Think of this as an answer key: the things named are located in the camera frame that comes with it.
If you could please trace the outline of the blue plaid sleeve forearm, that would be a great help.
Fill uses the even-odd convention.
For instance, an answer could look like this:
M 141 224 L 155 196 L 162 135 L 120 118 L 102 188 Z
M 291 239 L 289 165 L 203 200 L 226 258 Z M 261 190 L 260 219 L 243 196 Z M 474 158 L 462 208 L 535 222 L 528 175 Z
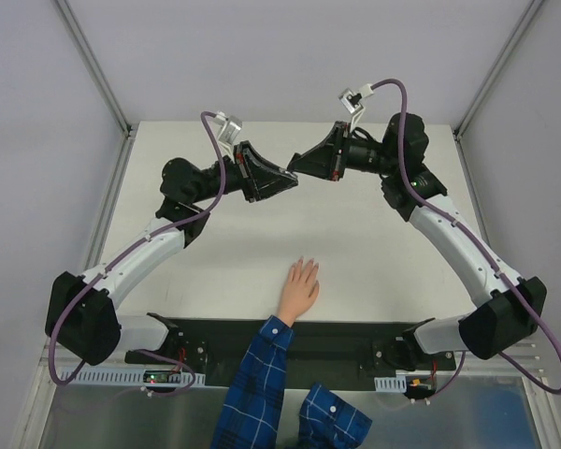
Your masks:
M 226 393 L 212 448 L 273 448 L 294 331 L 270 316 L 252 338 Z

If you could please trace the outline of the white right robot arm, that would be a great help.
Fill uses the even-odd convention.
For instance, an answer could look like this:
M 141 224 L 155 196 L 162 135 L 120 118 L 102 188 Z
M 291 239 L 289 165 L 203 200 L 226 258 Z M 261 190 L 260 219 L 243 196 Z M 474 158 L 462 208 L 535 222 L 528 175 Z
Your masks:
M 318 145 L 289 162 L 291 172 L 339 181 L 346 170 L 377 174 L 388 205 L 421 232 L 465 286 L 475 311 L 447 319 L 426 319 L 406 329 L 382 349 L 395 369 L 423 369 L 436 354 L 470 351 L 487 360 L 534 334 L 547 289 L 526 279 L 472 232 L 446 187 L 425 166 L 429 143 L 423 119 L 394 115 L 382 140 L 361 127 L 337 122 Z

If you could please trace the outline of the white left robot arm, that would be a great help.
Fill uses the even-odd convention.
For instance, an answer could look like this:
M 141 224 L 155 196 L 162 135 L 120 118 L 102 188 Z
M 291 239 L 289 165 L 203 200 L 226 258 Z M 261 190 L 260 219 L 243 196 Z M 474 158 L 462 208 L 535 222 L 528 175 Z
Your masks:
M 122 302 L 154 269 L 200 236 L 209 214 L 198 208 L 199 202 L 241 192 L 253 203 L 297 184 L 296 175 L 267 161 L 247 141 L 209 168 L 183 158 L 168 161 L 160 186 L 164 201 L 136 240 L 106 262 L 80 275 L 64 272 L 54 281 L 45 327 L 49 353 L 62 345 L 96 366 L 118 351 L 146 350 L 157 363 L 172 362 L 180 345 L 173 324 L 153 312 L 120 314 Z

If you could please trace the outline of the person's left hand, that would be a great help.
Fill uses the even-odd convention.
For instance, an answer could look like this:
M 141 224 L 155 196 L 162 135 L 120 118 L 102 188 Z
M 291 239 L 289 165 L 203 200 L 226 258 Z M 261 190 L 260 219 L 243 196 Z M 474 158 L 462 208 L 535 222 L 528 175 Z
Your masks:
M 319 292 L 319 264 L 313 259 L 300 258 L 291 265 L 280 294 L 276 316 L 291 327 L 315 303 Z

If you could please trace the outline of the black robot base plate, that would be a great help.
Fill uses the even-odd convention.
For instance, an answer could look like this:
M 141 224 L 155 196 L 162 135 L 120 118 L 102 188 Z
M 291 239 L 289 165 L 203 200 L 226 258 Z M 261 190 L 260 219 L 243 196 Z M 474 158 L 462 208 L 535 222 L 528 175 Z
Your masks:
M 154 352 L 205 376 L 207 386 L 227 387 L 262 320 L 164 318 L 169 334 Z M 297 322 L 288 351 L 287 386 L 371 391 L 374 380 L 393 377 L 384 351 L 412 323 Z

